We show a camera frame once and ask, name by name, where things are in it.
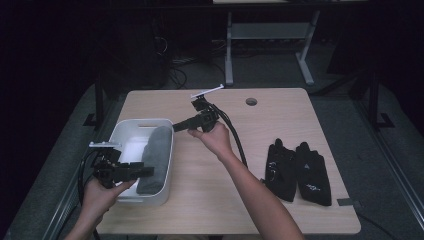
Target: person's right hand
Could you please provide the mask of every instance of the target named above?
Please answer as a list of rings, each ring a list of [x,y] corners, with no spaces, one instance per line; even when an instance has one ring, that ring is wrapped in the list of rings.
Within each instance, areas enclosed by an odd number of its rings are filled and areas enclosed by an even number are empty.
[[[229,131],[225,125],[220,122],[217,122],[210,132],[188,130],[188,133],[191,136],[200,139],[220,161],[228,156],[234,155],[231,148]]]

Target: hand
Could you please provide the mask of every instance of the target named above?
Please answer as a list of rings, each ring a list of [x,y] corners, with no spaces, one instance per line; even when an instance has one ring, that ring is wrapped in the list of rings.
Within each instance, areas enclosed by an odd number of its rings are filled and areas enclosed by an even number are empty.
[[[217,122],[210,132],[188,130],[188,133],[191,136],[200,139],[220,161],[225,159],[227,156],[234,155],[231,148],[229,131],[225,125],[220,122]]]
[[[135,181],[123,182],[116,187],[106,189],[97,178],[90,180],[85,187],[80,216],[65,240],[90,239],[90,235],[102,221],[103,214],[115,204],[119,194],[134,183]]]
[[[116,187],[106,189],[96,178],[90,180],[84,191],[80,218],[85,218],[95,225],[99,224],[103,214],[115,204],[119,194],[130,188],[134,183],[135,181],[122,182]]]

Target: gray floor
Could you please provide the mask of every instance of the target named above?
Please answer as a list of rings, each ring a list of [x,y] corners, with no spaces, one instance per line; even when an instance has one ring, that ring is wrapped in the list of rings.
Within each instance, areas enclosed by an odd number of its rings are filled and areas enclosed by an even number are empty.
[[[313,45],[307,62],[316,83],[306,85],[295,61],[295,49],[289,46],[278,54],[234,58],[233,88],[300,87],[314,92],[342,77],[326,74],[334,47]],[[213,63],[179,67],[187,75],[185,87],[207,89],[223,83],[223,73],[217,67],[223,68],[223,57],[214,58]],[[424,239],[423,229],[405,200],[386,154],[361,114],[363,104],[352,101],[347,95],[350,86],[348,83],[325,96],[311,97],[311,101],[357,213],[377,223],[396,239]],[[163,87],[175,88],[172,81]],[[16,216],[8,239],[50,239],[46,231],[54,226],[51,221],[56,217],[56,209],[63,208],[61,200],[88,143],[108,139],[124,100],[125,94],[122,94],[116,101],[107,101],[106,122],[99,131],[94,131],[93,127],[82,126],[86,116],[95,111],[93,87],[87,90]],[[383,86],[380,87],[379,111],[389,115],[395,128],[382,129],[378,136],[385,139],[417,195],[424,199],[424,189],[420,186],[424,182],[424,174],[421,174],[424,170],[423,137],[403,114],[394,95]],[[79,207],[70,214],[59,239],[73,226],[78,211]],[[307,239],[390,239],[369,220],[359,219],[362,229],[356,235],[308,235]],[[154,236],[102,236],[102,239],[154,239]]]

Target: black glove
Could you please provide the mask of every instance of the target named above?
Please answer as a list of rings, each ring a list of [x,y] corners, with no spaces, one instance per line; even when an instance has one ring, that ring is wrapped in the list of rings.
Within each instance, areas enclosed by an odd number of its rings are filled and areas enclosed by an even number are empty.
[[[265,186],[277,197],[293,202],[296,193],[295,152],[283,147],[281,139],[268,149],[265,167]]]
[[[296,176],[303,199],[331,206],[331,188],[324,158],[311,151],[306,142],[296,148]]]

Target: white plastic bin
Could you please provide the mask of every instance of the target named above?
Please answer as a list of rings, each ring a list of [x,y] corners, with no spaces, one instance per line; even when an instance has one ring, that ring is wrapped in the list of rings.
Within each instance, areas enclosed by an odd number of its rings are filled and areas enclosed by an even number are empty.
[[[162,189],[153,195],[138,194],[136,191],[140,181],[140,179],[138,179],[131,188],[119,195],[119,202],[137,203],[145,206],[159,206],[168,200],[174,146],[174,130],[172,125],[169,119],[128,119],[119,122],[115,126],[110,137],[110,142],[120,143],[120,147],[115,147],[115,149],[121,152],[121,156],[118,160],[121,163],[142,161],[144,147],[147,145],[149,137],[155,128],[165,126],[172,130],[168,169]]]

